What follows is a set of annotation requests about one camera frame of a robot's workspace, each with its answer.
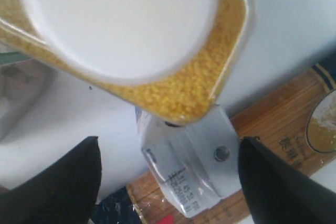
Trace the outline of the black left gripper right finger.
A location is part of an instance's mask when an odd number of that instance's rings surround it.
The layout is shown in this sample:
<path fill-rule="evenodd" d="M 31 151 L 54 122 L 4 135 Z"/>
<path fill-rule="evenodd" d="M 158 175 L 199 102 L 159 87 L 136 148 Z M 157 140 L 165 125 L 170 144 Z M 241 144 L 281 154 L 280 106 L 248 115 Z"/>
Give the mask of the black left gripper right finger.
<path fill-rule="evenodd" d="M 238 174 L 254 223 L 335 223 L 335 193 L 287 164 L 259 137 L 240 140 Z"/>

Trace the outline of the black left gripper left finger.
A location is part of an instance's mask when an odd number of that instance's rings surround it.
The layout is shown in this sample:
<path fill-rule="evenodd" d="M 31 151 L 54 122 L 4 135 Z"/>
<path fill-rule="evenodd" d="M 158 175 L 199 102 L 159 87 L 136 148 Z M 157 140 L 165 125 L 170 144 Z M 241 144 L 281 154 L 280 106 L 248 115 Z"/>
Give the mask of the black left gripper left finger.
<path fill-rule="evenodd" d="M 101 185 L 98 137 L 89 136 L 27 182 L 1 194 L 1 223 L 88 223 Z"/>

